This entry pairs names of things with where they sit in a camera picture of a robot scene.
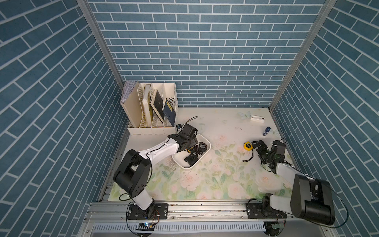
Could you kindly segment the black yellow tape measure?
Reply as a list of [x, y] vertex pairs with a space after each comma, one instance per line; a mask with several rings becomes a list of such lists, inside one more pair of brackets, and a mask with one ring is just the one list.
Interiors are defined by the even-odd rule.
[[192, 147], [188, 148], [187, 152], [190, 153], [190, 154], [193, 154], [195, 156], [198, 156], [199, 155], [198, 145], [195, 145], [195, 146], [192, 146]]

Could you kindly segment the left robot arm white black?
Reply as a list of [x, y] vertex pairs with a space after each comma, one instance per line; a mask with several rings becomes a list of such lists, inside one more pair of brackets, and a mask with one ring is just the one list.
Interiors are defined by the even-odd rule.
[[146, 191], [153, 166], [163, 159], [187, 150], [198, 143], [196, 135], [169, 135], [163, 142], [143, 151], [129, 150], [117, 170], [113, 181], [142, 211], [152, 209], [154, 199]]

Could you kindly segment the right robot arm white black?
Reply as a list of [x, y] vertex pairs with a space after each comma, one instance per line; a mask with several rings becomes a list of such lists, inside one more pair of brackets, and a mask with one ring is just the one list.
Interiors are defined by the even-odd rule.
[[332, 188], [328, 181], [311, 177], [285, 160], [286, 145], [275, 140], [271, 148], [262, 140], [253, 141], [263, 165], [282, 177], [292, 187], [290, 197], [267, 193], [262, 199], [263, 212], [267, 214], [290, 214], [319, 225], [331, 226], [335, 222]]

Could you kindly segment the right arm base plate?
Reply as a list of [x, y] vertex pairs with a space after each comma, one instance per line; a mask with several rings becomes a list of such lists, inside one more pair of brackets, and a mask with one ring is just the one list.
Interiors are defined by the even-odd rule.
[[274, 210], [269, 205], [264, 206], [260, 202], [246, 203], [248, 219], [286, 219], [287, 214], [283, 211]]

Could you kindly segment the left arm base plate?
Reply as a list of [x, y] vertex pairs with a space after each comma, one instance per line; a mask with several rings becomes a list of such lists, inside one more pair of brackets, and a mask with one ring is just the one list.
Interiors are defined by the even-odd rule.
[[167, 203], [153, 202], [147, 210], [141, 209], [138, 205], [132, 204], [126, 214], [127, 220], [166, 220], [168, 214]]

